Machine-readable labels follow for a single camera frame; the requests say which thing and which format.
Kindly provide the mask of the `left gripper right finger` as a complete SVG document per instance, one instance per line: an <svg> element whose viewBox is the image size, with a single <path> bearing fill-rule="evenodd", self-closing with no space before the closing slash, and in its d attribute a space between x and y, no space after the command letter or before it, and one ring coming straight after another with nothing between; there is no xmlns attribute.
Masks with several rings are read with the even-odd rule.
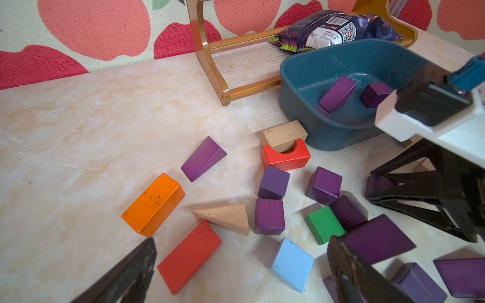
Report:
<svg viewBox="0 0 485 303"><path fill-rule="evenodd" d="M327 256L339 302L413 301L358 256L341 238L330 238Z"/></svg>

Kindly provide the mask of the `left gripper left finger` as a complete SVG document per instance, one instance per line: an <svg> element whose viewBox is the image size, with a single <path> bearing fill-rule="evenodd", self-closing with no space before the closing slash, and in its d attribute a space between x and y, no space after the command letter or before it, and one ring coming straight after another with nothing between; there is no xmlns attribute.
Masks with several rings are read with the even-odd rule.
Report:
<svg viewBox="0 0 485 303"><path fill-rule="evenodd" d="M144 302L156 257L154 239L145 239L73 302Z"/></svg>

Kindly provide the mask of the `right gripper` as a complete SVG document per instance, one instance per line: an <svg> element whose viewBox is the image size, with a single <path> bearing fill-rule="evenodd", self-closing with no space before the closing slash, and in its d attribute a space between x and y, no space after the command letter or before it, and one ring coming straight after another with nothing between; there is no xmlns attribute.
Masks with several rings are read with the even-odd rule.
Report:
<svg viewBox="0 0 485 303"><path fill-rule="evenodd" d="M465 134L484 110L478 87L451 86L451 72L423 65L379 106L376 127L396 140L420 139L371 171L398 183L370 187L371 204L407 215L467 242L484 237L484 149ZM436 170L414 172L428 158ZM418 194L417 189L425 189Z"/></svg>

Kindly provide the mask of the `purple triangular prism block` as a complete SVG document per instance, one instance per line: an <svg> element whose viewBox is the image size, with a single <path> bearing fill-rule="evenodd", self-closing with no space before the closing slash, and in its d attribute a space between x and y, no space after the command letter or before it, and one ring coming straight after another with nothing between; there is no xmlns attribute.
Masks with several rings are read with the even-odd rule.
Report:
<svg viewBox="0 0 485 303"><path fill-rule="evenodd" d="M346 104L357 83L342 75L320 99L318 105L327 112L333 112Z"/></svg>

